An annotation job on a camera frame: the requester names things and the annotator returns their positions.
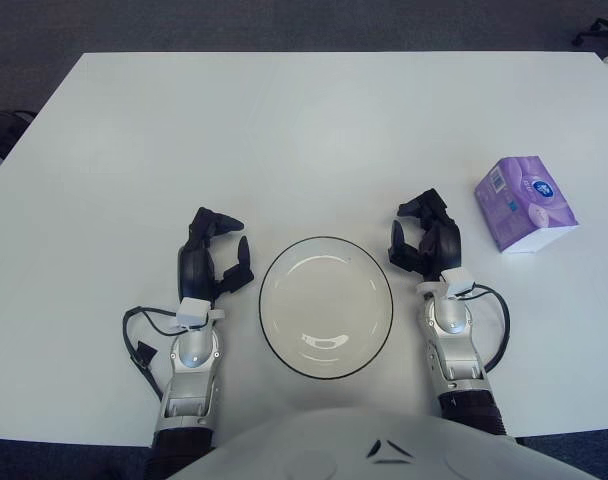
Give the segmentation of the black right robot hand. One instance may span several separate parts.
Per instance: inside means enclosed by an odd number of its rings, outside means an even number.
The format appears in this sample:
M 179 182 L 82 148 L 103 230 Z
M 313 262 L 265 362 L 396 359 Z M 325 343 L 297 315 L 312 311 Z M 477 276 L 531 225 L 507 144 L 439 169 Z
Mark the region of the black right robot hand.
M 401 223 L 394 220 L 388 249 L 393 265 L 418 273 L 425 281 L 438 281 L 443 271 L 462 265 L 460 230 L 434 188 L 400 204 L 397 216 L 418 219 L 424 234 L 419 246 L 413 247 L 405 242 Z

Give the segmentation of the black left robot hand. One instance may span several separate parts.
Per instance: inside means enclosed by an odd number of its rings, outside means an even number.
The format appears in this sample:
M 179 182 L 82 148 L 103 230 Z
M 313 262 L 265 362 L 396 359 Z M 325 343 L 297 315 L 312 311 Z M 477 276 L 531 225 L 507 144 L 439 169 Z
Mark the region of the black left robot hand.
M 215 277 L 210 253 L 211 239 L 242 231 L 244 223 L 225 214 L 200 207 L 188 227 L 188 240 L 178 251 L 178 296 L 208 301 L 213 306 L 223 293 L 234 293 L 254 280 L 248 239 L 238 243 L 238 263 Z

